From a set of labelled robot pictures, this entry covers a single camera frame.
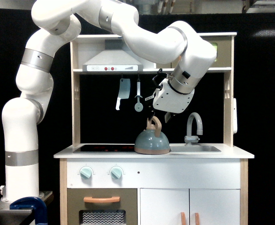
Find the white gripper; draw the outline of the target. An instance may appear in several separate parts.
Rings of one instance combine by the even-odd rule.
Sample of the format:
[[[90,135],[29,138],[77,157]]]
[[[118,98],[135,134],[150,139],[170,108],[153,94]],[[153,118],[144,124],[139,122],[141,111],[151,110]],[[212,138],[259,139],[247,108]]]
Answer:
[[[182,113],[190,104],[195,90],[190,94],[184,95],[175,92],[168,84],[168,79],[164,79],[160,85],[162,89],[155,90],[153,99],[153,107],[156,110],[165,111],[165,123],[168,123],[173,117],[172,113]],[[147,119],[151,121],[155,115],[155,111],[151,110],[147,114]]]

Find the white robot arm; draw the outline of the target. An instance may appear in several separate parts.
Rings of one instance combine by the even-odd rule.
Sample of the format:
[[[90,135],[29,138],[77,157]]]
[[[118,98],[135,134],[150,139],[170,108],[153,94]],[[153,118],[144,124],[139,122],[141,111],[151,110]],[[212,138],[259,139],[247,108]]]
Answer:
[[[149,72],[160,65],[151,110],[182,113],[216,60],[215,47],[186,22],[153,33],[139,27],[138,10],[117,0],[38,0],[31,16],[39,30],[28,40],[16,75],[20,97],[2,110],[6,185],[3,200],[38,197],[38,131],[53,91],[50,68],[70,43],[71,69],[89,74]]]

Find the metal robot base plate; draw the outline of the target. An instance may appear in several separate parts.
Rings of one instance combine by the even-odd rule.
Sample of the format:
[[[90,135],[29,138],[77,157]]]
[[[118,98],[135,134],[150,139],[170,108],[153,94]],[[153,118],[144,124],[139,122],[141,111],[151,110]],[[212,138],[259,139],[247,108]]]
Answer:
[[[40,191],[37,197],[37,203],[33,199],[26,198],[26,202],[12,203],[6,198],[6,187],[0,186],[0,213],[29,213],[40,212],[45,214],[47,212],[47,205],[53,200],[52,191]]]

